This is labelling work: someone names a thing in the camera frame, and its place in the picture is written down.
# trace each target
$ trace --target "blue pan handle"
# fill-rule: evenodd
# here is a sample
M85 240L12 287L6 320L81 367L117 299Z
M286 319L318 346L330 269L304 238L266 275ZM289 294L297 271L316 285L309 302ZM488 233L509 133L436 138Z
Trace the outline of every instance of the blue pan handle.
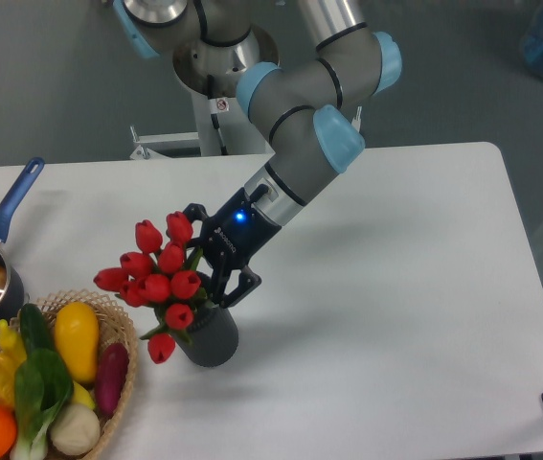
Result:
M24 198L24 195L31 189L31 186L43 170L45 162L38 157L32 158L24 170L15 179L10 190L7 192L0 204L0 242L7 241L10 232L11 217L15 209Z

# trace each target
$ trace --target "red tulip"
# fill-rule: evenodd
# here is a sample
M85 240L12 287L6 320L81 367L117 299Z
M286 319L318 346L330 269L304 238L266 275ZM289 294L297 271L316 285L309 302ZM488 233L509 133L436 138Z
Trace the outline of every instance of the red tulip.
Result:
M163 244L163 235L154 227L152 222L144 220L135 224L135 242L144 254L160 250Z
M137 289L150 302L165 302L171 295L171 281L165 275L151 274L137 282Z
M180 299L190 299L201 286L201 279L193 270L178 271L171 278L171 291Z
M167 216L167 236L177 244L186 244L192 238L192 224L184 213L177 211Z
M163 273L172 275L182 267L185 259L186 255L182 246L175 242L170 242L158 257L158 267Z
M152 272L154 262L148 254L127 252L120 258L120 266L133 278L143 278Z
M175 350L175 340L168 333L153 335L147 342L147 352L156 364L165 362Z
M136 281L123 282L120 287L120 295L131 307L141 307L147 303L146 298L139 292Z
M188 305L173 304L165 313L165 322L172 329L186 329L194 320L194 314Z
M128 281L128 273L120 267L106 268L97 273L93 281L102 290L118 292L122 283Z

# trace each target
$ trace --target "white table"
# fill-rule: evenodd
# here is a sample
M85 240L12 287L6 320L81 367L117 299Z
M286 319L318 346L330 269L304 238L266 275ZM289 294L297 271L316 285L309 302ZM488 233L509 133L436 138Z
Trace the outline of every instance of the white table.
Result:
M48 165L5 246L33 299L95 289L134 224L213 213L267 157ZM0 168L0 199L19 173ZM543 451L543 291L498 149L368 149L251 263L235 356L140 353L103 458L441 459ZM138 332L154 325L131 309Z

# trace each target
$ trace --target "blue joint cap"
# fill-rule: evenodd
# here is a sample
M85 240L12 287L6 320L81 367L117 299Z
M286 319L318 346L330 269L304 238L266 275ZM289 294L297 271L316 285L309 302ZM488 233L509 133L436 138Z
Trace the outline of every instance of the blue joint cap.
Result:
M330 165L344 173L365 149L365 140L339 110L325 105L313 114L313 128Z
M160 55L149 46L147 40L135 27L130 17L128 17L128 13L124 9L122 0L114 0L113 7L114 12L118 15L118 19L120 19L124 32L128 35L128 39L133 44L137 54L143 59L158 58Z
M239 79L237 101L243 113L247 115L248 120L250 120L250 102L252 102L256 89L267 75L276 70L281 69L273 62L259 62L249 68Z
M393 38L385 32L375 32L375 38L382 49L382 75L375 93L386 89L396 83L403 69L403 59Z

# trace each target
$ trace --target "garlic bulb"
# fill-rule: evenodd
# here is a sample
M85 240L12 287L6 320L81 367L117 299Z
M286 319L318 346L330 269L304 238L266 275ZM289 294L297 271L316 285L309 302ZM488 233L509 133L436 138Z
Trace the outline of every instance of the garlic bulb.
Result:
M63 408L50 427L50 440L65 455L82 455L92 449L101 437L99 418L83 404Z

